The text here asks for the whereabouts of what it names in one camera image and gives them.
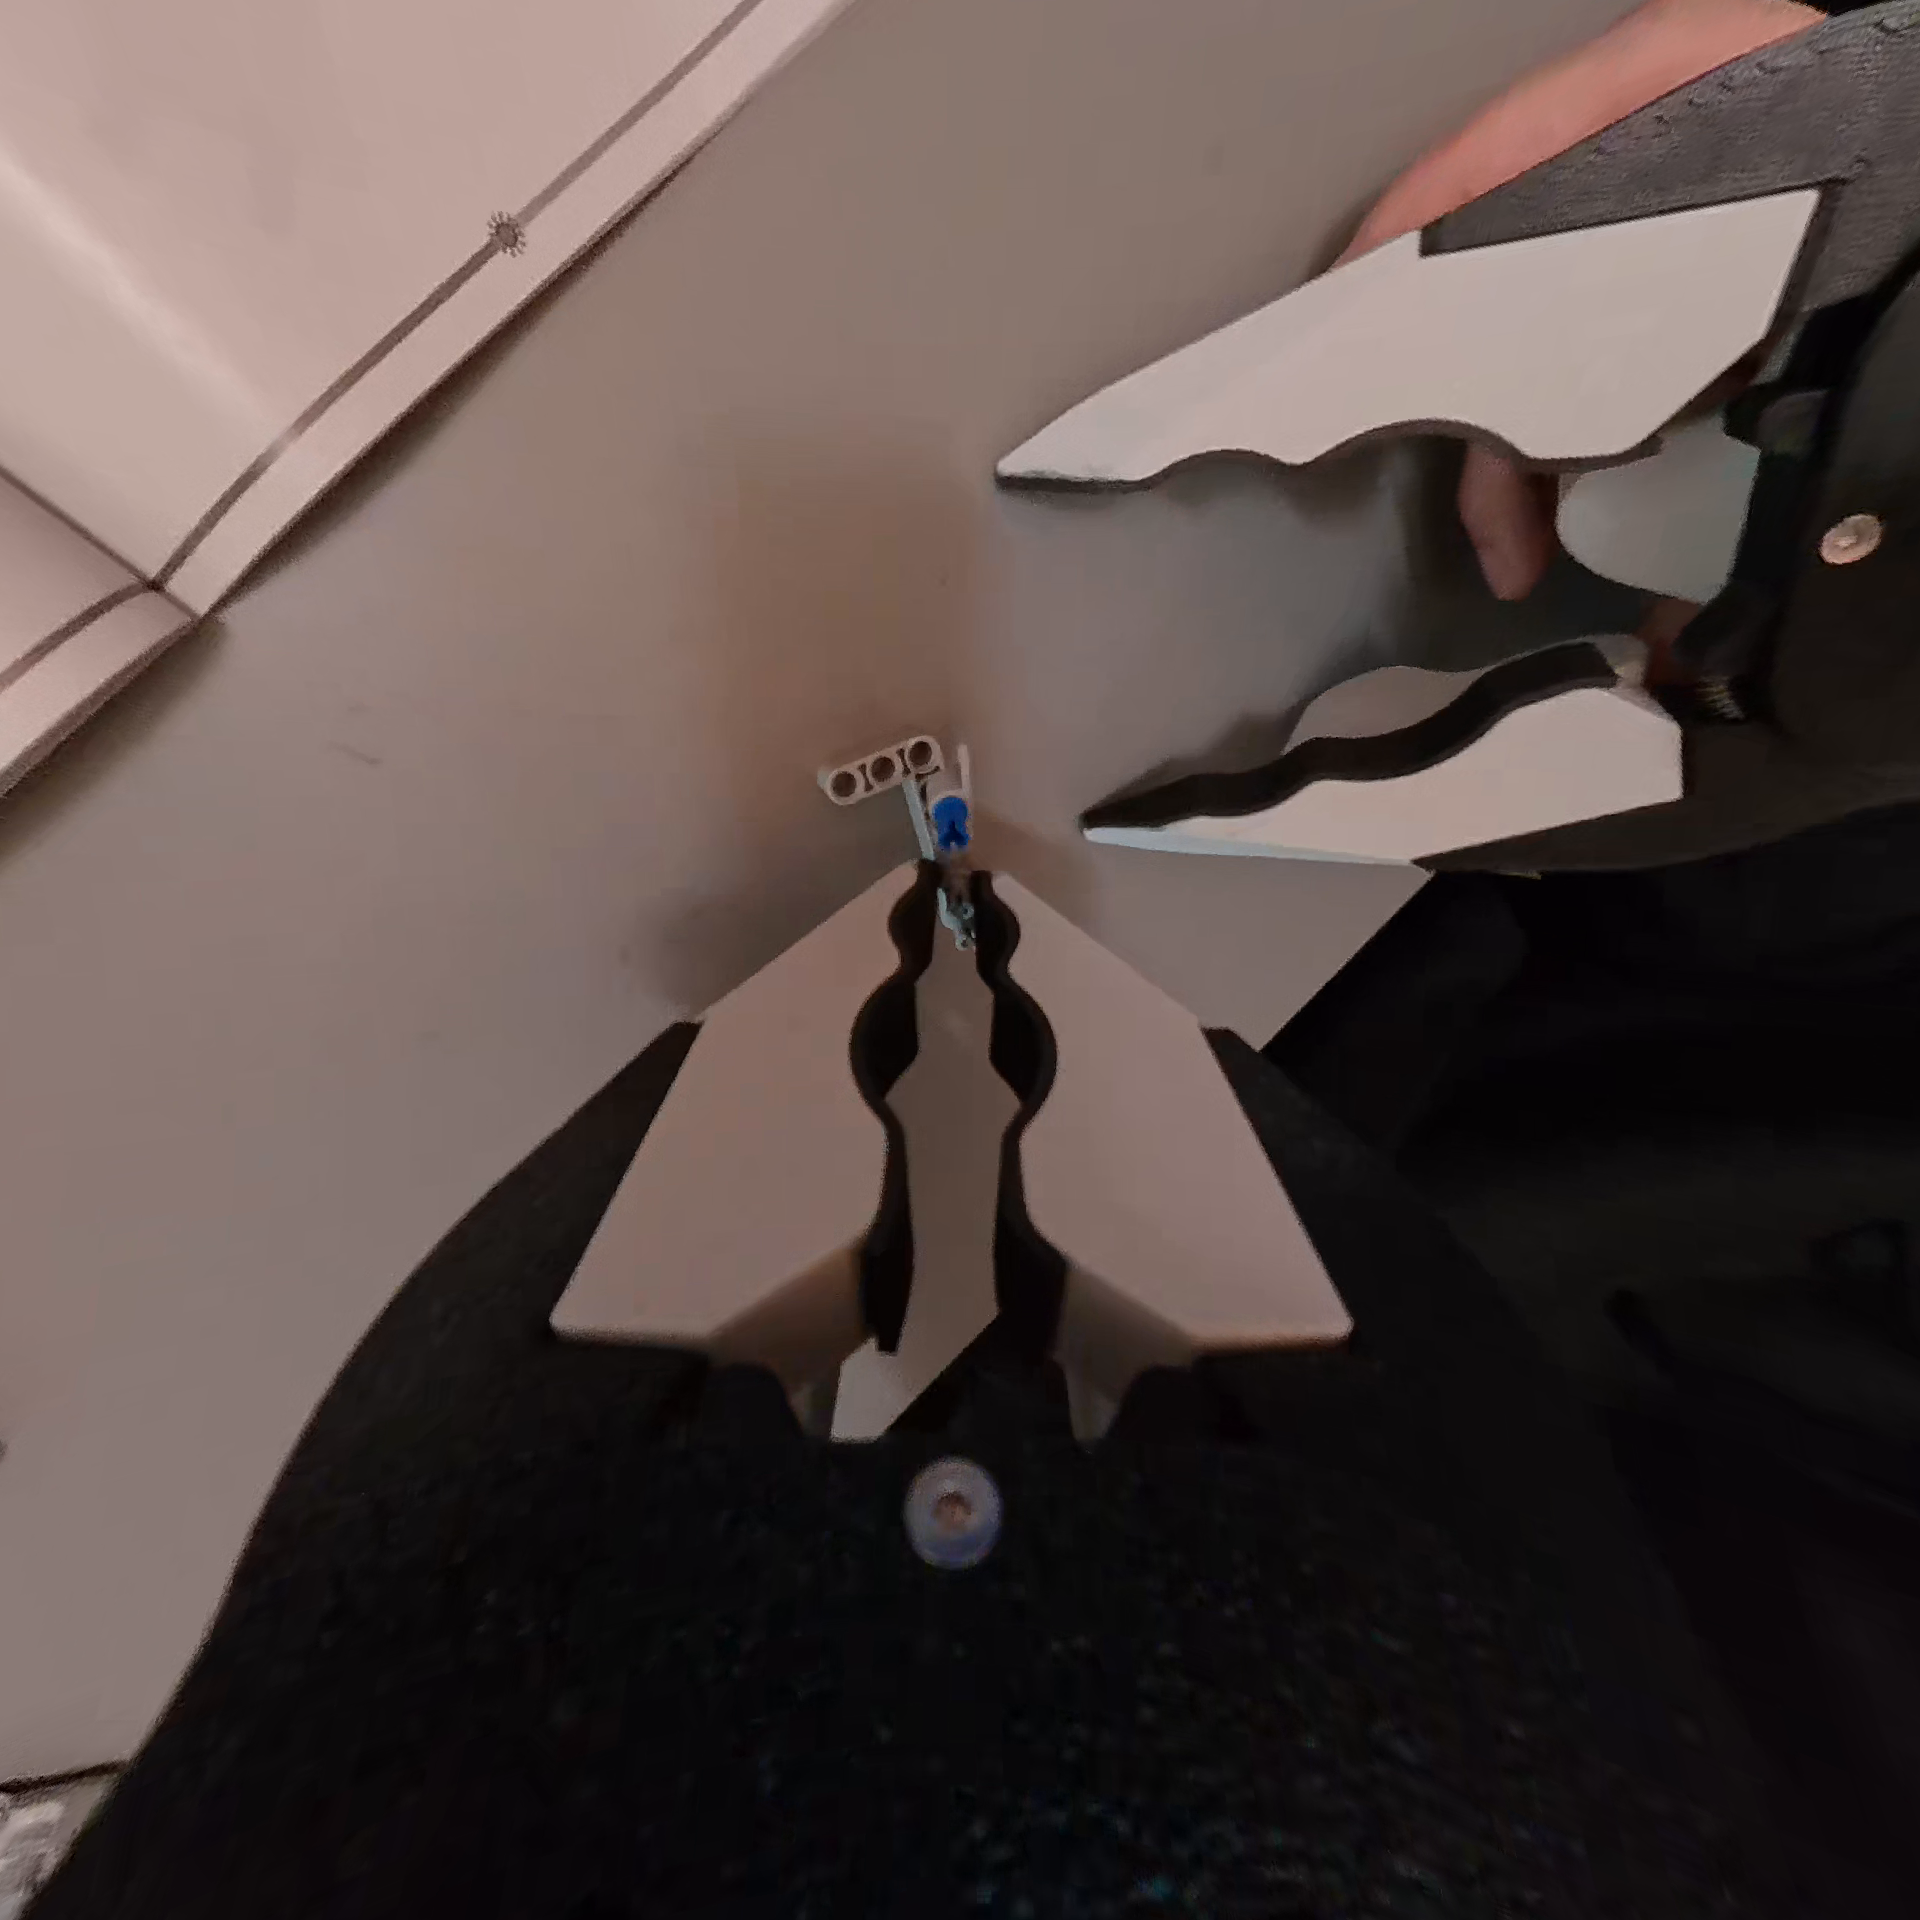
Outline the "open instruction booklet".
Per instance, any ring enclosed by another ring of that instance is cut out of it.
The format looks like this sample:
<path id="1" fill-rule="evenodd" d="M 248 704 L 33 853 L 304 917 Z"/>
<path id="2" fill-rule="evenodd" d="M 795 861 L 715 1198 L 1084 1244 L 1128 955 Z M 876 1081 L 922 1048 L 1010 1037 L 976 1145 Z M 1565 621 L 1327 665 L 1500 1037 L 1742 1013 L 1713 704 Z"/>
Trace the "open instruction booklet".
<path id="1" fill-rule="evenodd" d="M 0 783 L 840 0 L 5 0 Z"/>

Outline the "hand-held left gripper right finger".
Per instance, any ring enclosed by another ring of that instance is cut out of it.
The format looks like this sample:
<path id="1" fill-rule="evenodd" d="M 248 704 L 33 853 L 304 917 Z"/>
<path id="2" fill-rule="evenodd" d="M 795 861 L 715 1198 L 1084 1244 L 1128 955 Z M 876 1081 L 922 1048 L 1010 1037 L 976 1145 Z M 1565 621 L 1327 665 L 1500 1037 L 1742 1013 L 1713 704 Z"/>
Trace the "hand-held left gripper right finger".
<path id="1" fill-rule="evenodd" d="M 1152 1368 L 1339 1351 L 1334 1292 L 1214 1025 L 1010 877 L 971 877 L 996 1148 L 996 1319 L 1110 1437 Z"/>

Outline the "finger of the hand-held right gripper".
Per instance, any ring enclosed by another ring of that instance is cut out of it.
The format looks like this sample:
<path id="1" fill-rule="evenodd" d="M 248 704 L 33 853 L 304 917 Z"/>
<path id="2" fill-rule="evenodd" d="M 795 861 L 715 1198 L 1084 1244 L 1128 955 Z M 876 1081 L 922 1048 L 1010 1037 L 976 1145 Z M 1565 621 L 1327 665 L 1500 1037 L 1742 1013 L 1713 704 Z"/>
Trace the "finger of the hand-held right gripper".
<path id="1" fill-rule="evenodd" d="M 1681 803 L 1681 725 L 1634 635 L 1471 671 L 1378 665 L 1321 691 L 1279 757 L 1096 803 L 1110 853 L 1433 868 L 1436 854 Z"/>
<path id="2" fill-rule="evenodd" d="M 1819 188 L 1516 244 L 1366 251 L 1116 382 L 996 460 L 996 485 L 1137 491 L 1201 460 L 1316 462 L 1448 433 L 1559 485 L 1565 552 L 1619 586 L 1707 608 L 1742 542 L 1753 446 L 1670 424 L 1781 317 Z"/>

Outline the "person's right hand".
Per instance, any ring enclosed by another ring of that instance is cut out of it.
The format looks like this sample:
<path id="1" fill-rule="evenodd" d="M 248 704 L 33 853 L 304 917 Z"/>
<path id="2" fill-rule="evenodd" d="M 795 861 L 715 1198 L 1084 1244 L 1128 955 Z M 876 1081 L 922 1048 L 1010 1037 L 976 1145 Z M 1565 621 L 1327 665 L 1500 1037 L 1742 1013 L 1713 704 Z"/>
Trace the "person's right hand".
<path id="1" fill-rule="evenodd" d="M 1464 133 L 1407 167 L 1366 216 L 1339 261 L 1444 222 L 1464 199 L 1538 170 L 1675 87 L 1819 29 L 1820 4 L 1791 0 L 1644 0 L 1582 48 L 1524 71 Z M 1552 495 L 1504 451 L 1465 446 L 1453 514 L 1493 597 L 1516 608 L 1552 565 Z"/>

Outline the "small toy brick assembly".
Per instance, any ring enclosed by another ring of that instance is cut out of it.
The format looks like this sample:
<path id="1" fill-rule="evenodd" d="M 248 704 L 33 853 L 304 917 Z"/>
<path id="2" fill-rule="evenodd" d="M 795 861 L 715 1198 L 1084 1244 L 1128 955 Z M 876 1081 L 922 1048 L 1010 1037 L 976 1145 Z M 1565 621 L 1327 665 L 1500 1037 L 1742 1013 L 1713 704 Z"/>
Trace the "small toy brick assembly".
<path id="1" fill-rule="evenodd" d="M 933 861 L 941 895 L 933 912 L 952 937 L 952 948 L 965 955 L 976 942 L 976 917 L 971 917 L 971 754 L 965 745 L 941 745 L 933 732 L 900 732 L 876 754 L 819 767 L 819 793 L 831 810 L 859 810 L 859 803 L 881 803 L 900 793 L 919 854 Z"/>

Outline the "person's black clothing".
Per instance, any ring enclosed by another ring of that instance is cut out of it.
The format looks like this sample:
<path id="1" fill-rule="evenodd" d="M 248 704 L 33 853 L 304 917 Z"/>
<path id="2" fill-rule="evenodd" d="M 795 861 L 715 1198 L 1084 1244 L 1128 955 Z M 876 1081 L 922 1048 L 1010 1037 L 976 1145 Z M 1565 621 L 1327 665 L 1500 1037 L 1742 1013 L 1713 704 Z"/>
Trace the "person's black clothing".
<path id="1" fill-rule="evenodd" d="M 1601 1403 L 1802 1915 L 1916 1915 L 1916 803 L 1436 877 L 1266 1058 Z"/>

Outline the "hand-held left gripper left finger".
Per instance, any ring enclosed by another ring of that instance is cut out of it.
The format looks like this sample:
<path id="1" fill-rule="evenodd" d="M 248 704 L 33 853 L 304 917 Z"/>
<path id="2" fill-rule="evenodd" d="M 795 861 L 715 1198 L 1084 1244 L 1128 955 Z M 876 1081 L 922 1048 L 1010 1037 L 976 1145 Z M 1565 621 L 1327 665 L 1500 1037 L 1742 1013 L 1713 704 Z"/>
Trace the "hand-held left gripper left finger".
<path id="1" fill-rule="evenodd" d="M 922 964 L 932 861 L 913 861 L 710 1004 L 553 1334 L 758 1362 L 784 1389 L 900 1351 L 919 1235 L 890 1086 Z"/>

